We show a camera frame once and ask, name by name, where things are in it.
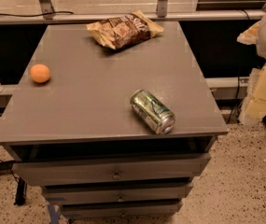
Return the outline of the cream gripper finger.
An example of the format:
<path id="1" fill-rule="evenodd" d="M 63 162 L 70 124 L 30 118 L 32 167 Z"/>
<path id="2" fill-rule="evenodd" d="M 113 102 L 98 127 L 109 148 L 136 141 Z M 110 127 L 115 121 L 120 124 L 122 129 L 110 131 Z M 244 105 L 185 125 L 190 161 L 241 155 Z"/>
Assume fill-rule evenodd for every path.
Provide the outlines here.
<path id="1" fill-rule="evenodd" d="M 238 120 L 243 125 L 254 125 L 266 116 L 266 64 L 254 68 L 249 76 L 246 98 Z"/>
<path id="2" fill-rule="evenodd" d="M 255 22 L 248 29 L 238 35 L 237 41 L 245 45 L 256 45 L 259 25 L 260 21 Z"/>

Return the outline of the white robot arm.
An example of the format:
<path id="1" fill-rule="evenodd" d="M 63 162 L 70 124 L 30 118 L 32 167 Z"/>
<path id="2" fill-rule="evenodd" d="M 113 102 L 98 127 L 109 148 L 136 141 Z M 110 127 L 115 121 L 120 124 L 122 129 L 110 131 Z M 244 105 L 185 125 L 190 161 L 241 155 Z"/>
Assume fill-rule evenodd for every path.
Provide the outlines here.
<path id="1" fill-rule="evenodd" d="M 266 60 L 266 13 L 262 19 L 237 37 L 239 43 L 255 45 L 257 54 Z M 261 69 L 254 68 L 249 76 L 246 98 L 241 106 L 239 121 L 253 125 L 266 116 L 266 63 Z"/>

